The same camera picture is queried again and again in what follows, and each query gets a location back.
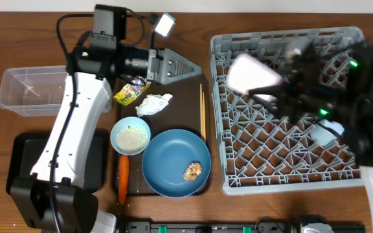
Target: dark brown tray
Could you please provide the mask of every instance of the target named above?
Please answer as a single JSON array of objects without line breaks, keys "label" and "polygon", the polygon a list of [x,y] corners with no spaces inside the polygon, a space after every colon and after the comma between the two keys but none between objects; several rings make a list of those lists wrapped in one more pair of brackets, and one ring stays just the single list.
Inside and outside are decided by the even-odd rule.
[{"label": "dark brown tray", "polygon": [[[125,83],[118,82],[116,89],[120,90]],[[151,137],[160,134],[169,129],[186,129],[198,136],[201,136],[201,119],[199,105],[199,85],[202,84],[202,90],[205,92],[205,121],[207,132],[207,147],[210,145],[210,93],[208,81],[204,75],[197,76],[168,85],[151,85],[142,93],[134,102],[128,106],[118,105],[117,121],[125,117],[136,117],[136,106],[139,106],[147,94],[172,94],[172,98],[162,111],[152,115],[141,117],[145,120],[151,129]],[[129,156],[130,171],[127,196],[151,196],[159,195],[152,190],[145,181],[142,174],[142,156]],[[113,159],[113,184],[116,193],[119,190],[119,157],[120,154],[115,152]],[[193,195],[203,194],[210,186],[211,177],[207,179],[205,185]]]}]

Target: robotic arm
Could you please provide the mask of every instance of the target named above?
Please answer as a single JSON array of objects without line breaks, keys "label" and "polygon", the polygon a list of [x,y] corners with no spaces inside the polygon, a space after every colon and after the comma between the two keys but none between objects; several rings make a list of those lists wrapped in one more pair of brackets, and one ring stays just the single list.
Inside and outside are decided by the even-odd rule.
[{"label": "robotic arm", "polygon": [[[63,104],[30,178],[16,177],[10,188],[29,227],[114,233],[116,217],[98,210],[97,198],[82,187],[90,142],[102,110],[109,105],[116,79],[132,85],[164,85],[201,74],[200,67],[171,50],[154,48],[153,33],[149,49],[121,44],[127,17],[141,20],[127,12],[126,8],[96,5],[93,31],[83,34],[70,54],[58,30],[69,73]],[[147,20],[165,36],[175,21],[168,14]],[[85,47],[88,37],[90,46]]]},{"label": "robotic arm", "polygon": [[[317,81],[321,62],[341,50],[320,57],[308,38],[287,46],[286,59],[293,72],[286,80],[256,59],[241,55],[230,68],[227,85],[233,91],[253,96],[276,117],[287,116],[291,124],[296,124],[304,113],[341,123],[345,129],[343,140],[354,152],[361,170],[373,224],[373,45],[361,42],[350,48],[353,57],[346,89]],[[273,99],[276,105],[269,103]]]}]

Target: clear plastic container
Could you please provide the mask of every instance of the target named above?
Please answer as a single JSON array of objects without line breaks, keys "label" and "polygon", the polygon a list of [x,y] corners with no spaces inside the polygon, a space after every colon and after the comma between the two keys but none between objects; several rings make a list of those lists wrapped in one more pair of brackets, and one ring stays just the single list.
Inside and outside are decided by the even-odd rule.
[{"label": "clear plastic container", "polygon": [[[11,68],[4,72],[0,108],[23,117],[56,116],[63,100],[65,66]],[[103,112],[111,109],[107,103]]]}]

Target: brown food item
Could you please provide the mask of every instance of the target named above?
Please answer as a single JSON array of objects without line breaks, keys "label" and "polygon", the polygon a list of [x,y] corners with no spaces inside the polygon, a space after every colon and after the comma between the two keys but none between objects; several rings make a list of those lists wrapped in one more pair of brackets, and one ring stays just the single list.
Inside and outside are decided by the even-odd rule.
[{"label": "brown food item", "polygon": [[195,181],[202,172],[202,166],[199,162],[193,162],[189,164],[188,168],[184,173],[184,179],[186,181]]}]

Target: blue bowl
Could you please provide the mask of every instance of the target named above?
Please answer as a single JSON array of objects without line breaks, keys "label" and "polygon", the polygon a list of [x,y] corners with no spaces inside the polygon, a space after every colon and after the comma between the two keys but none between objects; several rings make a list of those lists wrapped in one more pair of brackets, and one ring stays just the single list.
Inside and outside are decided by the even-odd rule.
[{"label": "blue bowl", "polygon": [[150,128],[148,126],[148,124],[140,119],[139,117],[134,117],[134,116],[129,116],[129,117],[126,117],[126,118],[123,118],[122,120],[119,120],[115,126],[113,126],[113,129],[111,130],[111,133],[110,133],[110,142],[111,142],[111,145],[113,146],[113,148],[119,152],[120,154],[122,155],[136,155],[140,152],[142,152],[144,148],[142,148],[141,150],[139,151],[136,151],[135,153],[126,153],[124,151],[122,151],[118,146],[117,146],[117,142],[116,142],[116,139],[117,139],[117,135],[122,131],[122,129],[124,128],[127,128],[128,126],[134,126],[134,127],[138,127],[138,128],[141,128],[145,131],[146,135],[148,136],[148,142],[150,140]]},{"label": "blue bowl", "polygon": [[[183,178],[192,162],[202,165],[195,181]],[[198,191],[207,181],[211,156],[205,143],[183,129],[171,129],[154,137],[143,153],[142,172],[146,182],[165,197],[186,197]]]}]

